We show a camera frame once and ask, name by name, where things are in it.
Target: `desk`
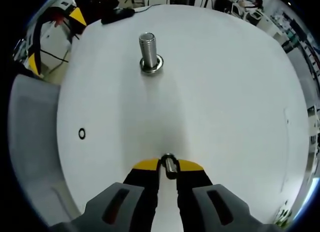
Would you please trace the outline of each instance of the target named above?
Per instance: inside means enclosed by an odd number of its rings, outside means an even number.
[[[162,76],[141,75],[143,32],[156,36]],[[209,9],[161,5],[89,25],[72,50],[57,118],[62,169],[81,212],[136,162],[171,152],[270,222],[296,198],[307,163],[306,104],[287,55],[251,24]],[[160,182],[152,229],[182,230],[174,181]]]

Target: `white table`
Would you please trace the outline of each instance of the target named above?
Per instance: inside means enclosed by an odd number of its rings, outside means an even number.
[[[144,32],[156,36],[162,76],[140,73]],[[196,7],[156,6],[88,26],[71,53],[57,118],[64,176],[82,212],[135,163],[171,152],[201,164],[213,184],[270,222],[293,203],[307,163],[306,104],[281,46],[245,21]],[[163,176],[153,231],[182,231],[176,195]]]

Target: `metal bolt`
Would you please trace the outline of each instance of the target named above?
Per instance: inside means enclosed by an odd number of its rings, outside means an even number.
[[[169,173],[177,173],[177,168],[172,158],[167,158],[165,160],[165,168]]]
[[[158,64],[156,37],[152,33],[144,33],[139,37],[139,44],[144,65],[153,68]]]

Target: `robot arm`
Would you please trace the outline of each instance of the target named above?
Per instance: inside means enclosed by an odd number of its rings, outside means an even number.
[[[161,164],[169,179],[176,179],[183,230],[199,232],[277,232],[250,215],[248,205],[220,184],[212,185],[204,169],[173,155],[136,164],[123,183],[114,183],[87,205],[83,215],[53,231],[150,232],[158,205]]]

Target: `small black ring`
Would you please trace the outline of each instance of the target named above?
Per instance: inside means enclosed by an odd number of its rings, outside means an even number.
[[[79,135],[79,138],[80,139],[85,139],[85,136],[86,136],[86,131],[85,131],[85,129],[84,128],[81,128],[81,129],[79,129],[79,132],[78,132],[78,135]]]

